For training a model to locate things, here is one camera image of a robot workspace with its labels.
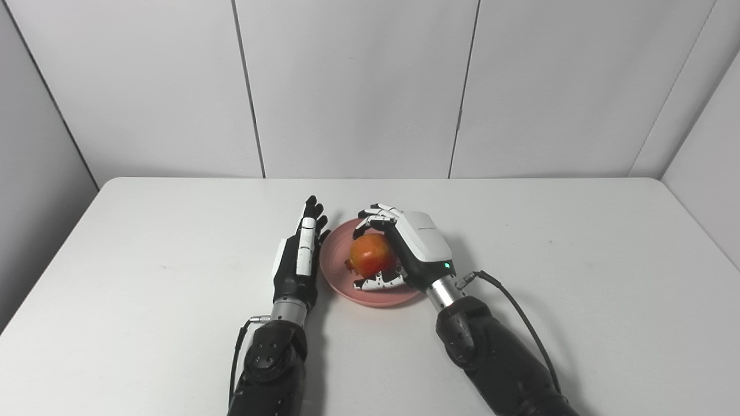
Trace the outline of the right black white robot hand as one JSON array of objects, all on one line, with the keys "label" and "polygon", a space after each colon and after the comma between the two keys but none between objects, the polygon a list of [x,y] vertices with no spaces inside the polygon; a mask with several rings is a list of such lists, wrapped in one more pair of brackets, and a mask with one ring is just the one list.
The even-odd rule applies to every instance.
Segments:
[{"label": "right black white robot hand", "polygon": [[427,213],[376,203],[360,211],[358,218],[353,238],[370,229],[383,232],[408,286],[425,294],[441,292],[455,276],[451,247]]}]

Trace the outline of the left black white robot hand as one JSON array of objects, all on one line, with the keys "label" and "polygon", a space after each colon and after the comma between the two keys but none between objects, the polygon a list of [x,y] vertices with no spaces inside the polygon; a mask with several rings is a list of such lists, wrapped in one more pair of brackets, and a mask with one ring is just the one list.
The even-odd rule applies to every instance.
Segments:
[{"label": "left black white robot hand", "polygon": [[273,300],[298,300],[307,311],[315,307],[318,258],[331,230],[326,228],[328,218],[324,206],[311,195],[305,202],[303,214],[293,235],[284,240],[277,254],[274,273]]}]

